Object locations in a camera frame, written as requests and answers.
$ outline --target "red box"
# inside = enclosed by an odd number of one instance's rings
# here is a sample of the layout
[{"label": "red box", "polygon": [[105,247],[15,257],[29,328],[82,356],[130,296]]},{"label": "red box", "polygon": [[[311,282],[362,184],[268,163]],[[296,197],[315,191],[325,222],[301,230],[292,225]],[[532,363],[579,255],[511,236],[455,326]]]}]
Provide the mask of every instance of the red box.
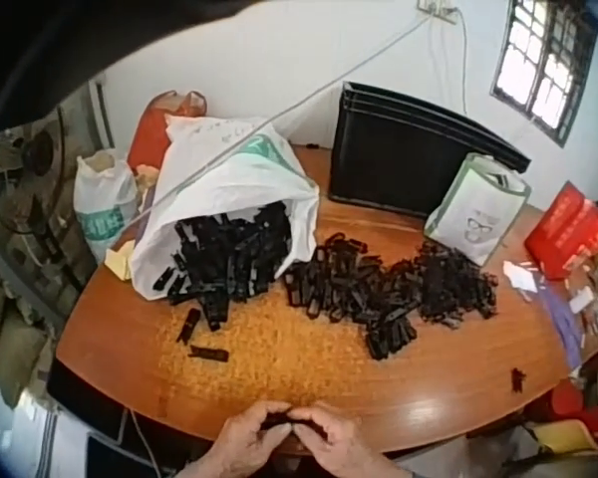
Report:
[{"label": "red box", "polygon": [[598,252],[598,208],[567,182],[525,239],[525,247],[547,279],[565,279]]}]

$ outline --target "wall socket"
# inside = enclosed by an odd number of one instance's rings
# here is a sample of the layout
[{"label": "wall socket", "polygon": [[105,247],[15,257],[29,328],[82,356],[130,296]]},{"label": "wall socket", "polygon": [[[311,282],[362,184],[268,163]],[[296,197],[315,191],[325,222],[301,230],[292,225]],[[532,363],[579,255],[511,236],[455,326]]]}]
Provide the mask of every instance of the wall socket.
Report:
[{"label": "wall socket", "polygon": [[426,12],[436,18],[445,20],[446,22],[456,24],[458,21],[458,13],[450,11],[455,5],[452,0],[418,0],[417,9]]}]

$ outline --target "hand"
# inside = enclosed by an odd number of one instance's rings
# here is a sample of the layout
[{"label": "hand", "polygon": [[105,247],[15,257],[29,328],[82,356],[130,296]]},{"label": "hand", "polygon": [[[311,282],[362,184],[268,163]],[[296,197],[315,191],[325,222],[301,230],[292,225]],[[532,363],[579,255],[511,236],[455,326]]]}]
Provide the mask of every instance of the hand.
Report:
[{"label": "hand", "polygon": [[359,420],[324,402],[313,406],[295,408],[288,416],[310,420],[323,428],[324,440],[316,431],[296,423],[293,431],[317,463],[337,478],[405,478],[412,476],[394,465],[381,453],[370,449],[359,429]]},{"label": "hand", "polygon": [[243,413],[226,420],[212,445],[181,478],[245,478],[266,464],[272,451],[290,434],[290,423],[260,432],[268,413],[284,412],[290,403],[258,401]]}]

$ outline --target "white plastic bag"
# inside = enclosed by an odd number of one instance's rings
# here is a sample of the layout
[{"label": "white plastic bag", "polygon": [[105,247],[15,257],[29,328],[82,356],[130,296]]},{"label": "white plastic bag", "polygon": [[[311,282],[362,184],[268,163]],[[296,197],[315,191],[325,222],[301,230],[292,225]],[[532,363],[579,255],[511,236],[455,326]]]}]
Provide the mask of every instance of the white plastic bag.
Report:
[{"label": "white plastic bag", "polygon": [[[263,120],[168,117],[171,140],[155,186],[157,204],[172,188],[199,171]],[[152,289],[171,254],[179,247],[174,223],[179,219],[227,213],[230,218],[250,217],[259,207],[276,201],[286,205],[292,244],[276,273],[294,260],[309,261],[316,247],[319,187],[307,177],[290,144],[272,126],[255,134],[221,165],[155,207],[131,257],[135,289],[149,300],[165,296]]]},{"label": "white plastic bag", "polygon": [[114,149],[78,157],[73,207],[98,264],[135,217],[137,192],[127,159]]},{"label": "white plastic bag", "polygon": [[482,266],[516,219],[531,187],[490,156],[470,153],[439,206],[428,218],[428,237]]}]

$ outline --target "metal grille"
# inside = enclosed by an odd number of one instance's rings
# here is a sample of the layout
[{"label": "metal grille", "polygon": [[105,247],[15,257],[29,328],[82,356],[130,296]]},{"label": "metal grille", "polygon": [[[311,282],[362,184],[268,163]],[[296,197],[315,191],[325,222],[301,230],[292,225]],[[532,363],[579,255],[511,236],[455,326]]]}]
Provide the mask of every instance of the metal grille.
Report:
[{"label": "metal grille", "polygon": [[493,94],[558,144],[571,131],[585,87],[598,20],[563,2],[512,0]]}]

